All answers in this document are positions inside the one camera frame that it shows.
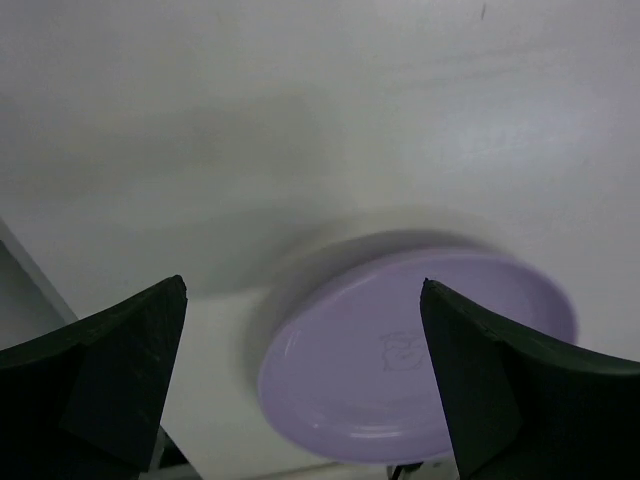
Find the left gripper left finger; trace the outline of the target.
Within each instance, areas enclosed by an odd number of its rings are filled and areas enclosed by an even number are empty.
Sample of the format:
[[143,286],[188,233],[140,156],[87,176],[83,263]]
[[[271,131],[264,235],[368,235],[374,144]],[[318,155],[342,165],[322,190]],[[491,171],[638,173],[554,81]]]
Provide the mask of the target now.
[[187,310],[175,275],[1,352],[4,479],[149,470]]

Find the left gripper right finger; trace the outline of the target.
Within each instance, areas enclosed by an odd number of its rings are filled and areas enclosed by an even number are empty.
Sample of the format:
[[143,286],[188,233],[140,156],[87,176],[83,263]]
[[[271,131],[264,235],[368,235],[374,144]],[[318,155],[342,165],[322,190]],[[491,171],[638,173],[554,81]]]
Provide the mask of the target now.
[[636,479],[639,365],[425,280],[423,330],[462,479]]

